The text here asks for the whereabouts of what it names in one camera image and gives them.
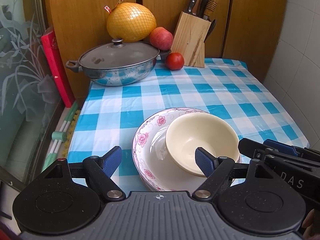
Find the person's right hand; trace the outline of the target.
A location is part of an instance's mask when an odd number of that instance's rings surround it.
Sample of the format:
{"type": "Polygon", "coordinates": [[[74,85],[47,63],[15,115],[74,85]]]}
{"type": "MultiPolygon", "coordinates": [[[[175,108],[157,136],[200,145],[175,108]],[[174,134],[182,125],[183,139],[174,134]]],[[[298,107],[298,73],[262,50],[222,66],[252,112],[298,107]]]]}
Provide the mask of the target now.
{"type": "Polygon", "coordinates": [[[304,239],[319,240],[319,211],[311,210],[306,216],[302,228],[305,229],[303,233],[304,239]]]}

